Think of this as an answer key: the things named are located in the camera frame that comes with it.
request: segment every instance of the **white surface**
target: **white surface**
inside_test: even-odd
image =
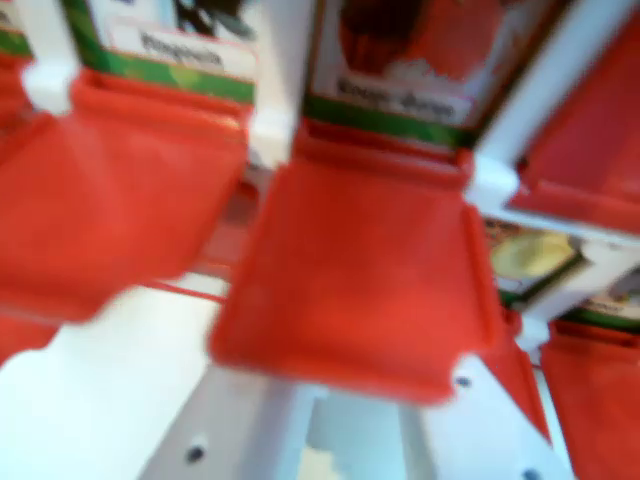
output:
[[[462,359],[456,377],[470,384],[456,385],[454,400],[422,409],[433,478],[527,480],[530,469],[540,479],[574,478],[478,357]]]
[[[331,469],[339,478],[404,480],[399,411],[395,402],[332,391],[316,402],[307,443],[331,454]]]
[[[259,72],[249,126],[251,162],[275,168],[289,161],[304,95],[314,0],[262,0]]]
[[[314,400],[311,386],[212,365],[141,480],[293,480]],[[189,463],[194,445],[204,456]]]
[[[571,460],[569,459],[567,444],[564,441],[562,427],[560,426],[558,414],[556,413],[556,408],[553,405],[553,399],[551,398],[551,392],[549,391],[549,385],[547,385],[544,374],[539,368],[533,369],[533,375],[536,378],[536,386],[538,388],[540,400],[542,401],[542,409],[544,410],[544,417],[547,421],[549,435],[551,436],[553,451],[556,452],[558,459],[563,463],[565,468],[567,468],[567,470],[573,471]]]
[[[71,110],[69,89],[80,60],[60,0],[14,0],[35,58],[22,75],[31,104],[54,115]]]
[[[0,478],[139,475],[208,364],[218,306],[149,288],[0,370]]]

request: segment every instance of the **red display stand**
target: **red display stand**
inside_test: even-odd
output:
[[[640,14],[547,123],[510,205],[640,234]]]
[[[522,328],[522,320],[517,312],[507,310],[504,312],[504,320],[502,339],[494,349],[482,355],[482,360],[522,413],[549,439],[547,421],[529,355],[520,350],[515,342],[515,337]]]
[[[640,478],[639,347],[636,335],[556,322],[542,349],[542,368],[581,480]]]
[[[193,266],[240,181],[246,110],[84,72],[0,164],[0,304],[84,320]]]
[[[299,134],[210,350],[223,364],[442,400],[459,356],[493,347],[502,328],[482,221],[461,195],[466,157],[342,139]]]

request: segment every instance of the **seed packet label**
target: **seed packet label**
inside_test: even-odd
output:
[[[164,63],[243,80],[256,75],[257,60],[251,49],[211,37],[116,19],[109,38],[111,48]]]
[[[343,70],[325,92],[337,99],[378,110],[410,115],[427,121],[459,125],[469,116],[473,99],[437,94]]]
[[[324,0],[311,97],[475,131],[560,1]]]
[[[22,31],[22,23],[13,2],[0,0],[0,29]]]
[[[262,0],[62,0],[88,67],[252,103]]]
[[[627,320],[640,321],[640,270],[587,300],[581,308]]]

